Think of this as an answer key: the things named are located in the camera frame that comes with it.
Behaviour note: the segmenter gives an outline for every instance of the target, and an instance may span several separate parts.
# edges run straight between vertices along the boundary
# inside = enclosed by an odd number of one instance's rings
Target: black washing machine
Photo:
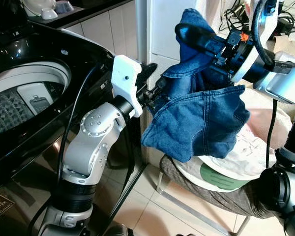
[[[25,235],[50,196],[60,138],[93,67],[67,142],[86,112],[112,99],[114,55],[83,38],[28,22],[18,2],[0,1],[0,236]],[[116,209],[133,170],[133,153],[140,154],[139,140],[140,123],[135,119],[111,149],[94,199],[95,235],[105,229]],[[113,181],[110,176],[116,173],[118,179]]]

